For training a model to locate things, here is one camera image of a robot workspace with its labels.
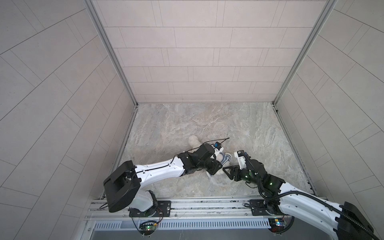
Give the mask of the blue white striped sweater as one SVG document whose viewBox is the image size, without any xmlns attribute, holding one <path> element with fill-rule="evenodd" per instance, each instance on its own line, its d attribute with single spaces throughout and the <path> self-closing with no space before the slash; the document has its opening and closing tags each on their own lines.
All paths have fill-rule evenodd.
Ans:
<svg viewBox="0 0 384 240">
<path fill-rule="evenodd" d="M 226 163 L 229 163 L 232 155 L 230 153 L 220 153 L 220 156 L 222 157 L 220 162 L 224 166 Z"/>
</svg>

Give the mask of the white teddy bear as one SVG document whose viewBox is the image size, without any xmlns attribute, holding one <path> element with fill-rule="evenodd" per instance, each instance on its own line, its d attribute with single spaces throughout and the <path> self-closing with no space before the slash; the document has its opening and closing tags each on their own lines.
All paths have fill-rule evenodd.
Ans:
<svg viewBox="0 0 384 240">
<path fill-rule="evenodd" d="M 230 166 L 231 161 L 223 166 L 220 162 L 222 158 L 220 153 L 223 152 L 219 152 L 218 155 L 213 154 L 213 158 L 210 158 L 208 163 L 205 165 L 205 170 L 210 182 L 213 185 L 225 188 L 228 187 L 230 179 L 228 179 L 227 175 L 224 173 L 223 167 Z"/>
</svg>

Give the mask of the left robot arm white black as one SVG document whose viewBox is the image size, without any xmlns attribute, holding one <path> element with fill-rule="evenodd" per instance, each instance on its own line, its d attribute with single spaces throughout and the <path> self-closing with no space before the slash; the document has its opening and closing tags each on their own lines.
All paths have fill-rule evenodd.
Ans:
<svg viewBox="0 0 384 240">
<path fill-rule="evenodd" d="M 134 165 L 132 161 L 124 162 L 103 182 L 109 212 L 129 208 L 151 216 L 159 204 L 153 191 L 143 191 L 143 187 L 201 170 L 214 175 L 223 167 L 219 158 L 223 149 L 218 142 L 203 143 L 193 153 L 183 152 L 171 160 L 155 164 Z"/>
</svg>

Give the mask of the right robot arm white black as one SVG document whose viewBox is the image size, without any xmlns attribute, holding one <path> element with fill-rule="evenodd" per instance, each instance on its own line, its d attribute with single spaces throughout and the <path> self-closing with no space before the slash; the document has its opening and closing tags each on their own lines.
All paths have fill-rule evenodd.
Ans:
<svg viewBox="0 0 384 240">
<path fill-rule="evenodd" d="M 266 204 L 278 208 L 285 215 L 307 222 L 334 240 L 378 239 L 371 224 L 352 203 L 334 203 L 301 191 L 267 173 L 264 165 L 257 160 L 223 170 L 231 180 L 256 184 Z"/>
</svg>

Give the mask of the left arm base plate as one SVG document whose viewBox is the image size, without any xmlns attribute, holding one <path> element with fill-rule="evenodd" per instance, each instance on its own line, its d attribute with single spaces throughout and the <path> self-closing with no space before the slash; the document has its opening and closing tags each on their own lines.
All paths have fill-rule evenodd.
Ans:
<svg viewBox="0 0 384 240">
<path fill-rule="evenodd" d="M 129 217 L 132 218 L 159 218 L 169 217 L 171 211 L 171 201 L 158 201 L 157 205 L 152 206 L 145 212 L 138 209 L 130 209 Z"/>
</svg>

